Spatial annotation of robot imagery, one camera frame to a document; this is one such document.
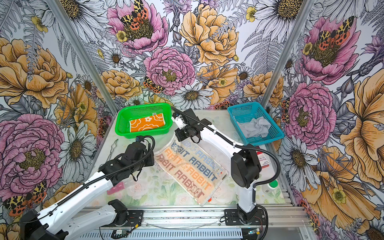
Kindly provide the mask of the orange white patterned towel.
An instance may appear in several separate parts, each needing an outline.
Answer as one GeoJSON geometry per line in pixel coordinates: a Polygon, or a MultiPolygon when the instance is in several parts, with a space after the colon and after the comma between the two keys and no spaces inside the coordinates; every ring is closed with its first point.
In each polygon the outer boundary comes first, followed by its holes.
{"type": "Polygon", "coordinates": [[[151,116],[143,117],[130,121],[130,132],[143,132],[157,129],[166,125],[163,114],[152,114],[151,116]]]}

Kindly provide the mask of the grey blue towel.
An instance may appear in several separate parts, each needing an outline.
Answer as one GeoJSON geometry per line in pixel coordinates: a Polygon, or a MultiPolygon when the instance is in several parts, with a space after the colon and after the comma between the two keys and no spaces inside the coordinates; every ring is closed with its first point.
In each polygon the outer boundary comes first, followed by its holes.
{"type": "Polygon", "coordinates": [[[210,201],[228,171],[190,139],[179,142],[176,136],[155,152],[155,161],[194,200],[203,206],[210,201]]]}

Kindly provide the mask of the plain grey towel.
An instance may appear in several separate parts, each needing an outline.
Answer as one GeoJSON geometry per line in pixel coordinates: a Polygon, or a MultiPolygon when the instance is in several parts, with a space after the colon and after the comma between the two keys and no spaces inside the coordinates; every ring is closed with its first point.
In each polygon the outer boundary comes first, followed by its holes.
{"type": "Polygon", "coordinates": [[[253,118],[248,123],[238,122],[238,126],[246,139],[256,137],[265,138],[269,134],[271,123],[264,117],[259,117],[257,119],[253,118]]]}

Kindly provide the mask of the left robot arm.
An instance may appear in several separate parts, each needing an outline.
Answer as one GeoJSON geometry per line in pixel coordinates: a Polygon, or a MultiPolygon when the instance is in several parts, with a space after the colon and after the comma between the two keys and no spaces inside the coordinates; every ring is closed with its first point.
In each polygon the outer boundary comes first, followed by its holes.
{"type": "Polygon", "coordinates": [[[126,151],[101,165],[85,183],[58,202],[37,212],[32,210],[22,216],[22,240],[72,240],[103,226],[123,226],[132,217],[119,200],[109,201],[104,207],[76,218],[76,214],[95,198],[109,191],[144,167],[154,165],[155,142],[144,136],[129,144],[126,151]]]}

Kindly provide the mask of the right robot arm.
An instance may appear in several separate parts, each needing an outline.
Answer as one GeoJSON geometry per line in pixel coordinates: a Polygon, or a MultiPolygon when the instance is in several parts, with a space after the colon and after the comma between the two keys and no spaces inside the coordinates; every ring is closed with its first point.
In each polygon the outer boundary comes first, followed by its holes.
{"type": "Polygon", "coordinates": [[[231,162],[231,177],[240,187],[239,201],[237,204],[238,218],[244,225],[251,224],[261,205],[256,203],[257,186],[267,185],[275,181],[281,173],[281,164],[278,158],[267,150],[254,147],[251,144],[242,145],[220,132],[210,121],[199,119],[192,109],[181,111],[171,107],[174,111],[172,120],[178,126],[175,130],[179,142],[194,137],[198,141],[205,141],[214,147],[217,147],[231,162]],[[276,164],[275,174],[263,181],[259,181],[262,172],[262,166],[258,153],[270,156],[276,164]]]}

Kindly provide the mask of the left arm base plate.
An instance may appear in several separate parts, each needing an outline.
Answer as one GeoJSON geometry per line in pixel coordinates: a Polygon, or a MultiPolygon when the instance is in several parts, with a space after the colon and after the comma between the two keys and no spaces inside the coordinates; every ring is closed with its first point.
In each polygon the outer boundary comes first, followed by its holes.
{"type": "Polygon", "coordinates": [[[141,226],[142,221],[144,218],[144,211],[143,210],[127,210],[122,213],[122,216],[120,217],[117,226],[122,227],[135,227],[135,226],[141,226]]]}

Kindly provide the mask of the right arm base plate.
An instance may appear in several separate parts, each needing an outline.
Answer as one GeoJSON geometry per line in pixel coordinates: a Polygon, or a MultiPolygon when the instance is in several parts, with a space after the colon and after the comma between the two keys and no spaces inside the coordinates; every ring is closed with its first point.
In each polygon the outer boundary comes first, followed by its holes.
{"type": "Polygon", "coordinates": [[[225,209],[224,218],[227,226],[260,226],[267,223],[267,216],[261,208],[254,208],[249,213],[242,209],[225,209]]]}

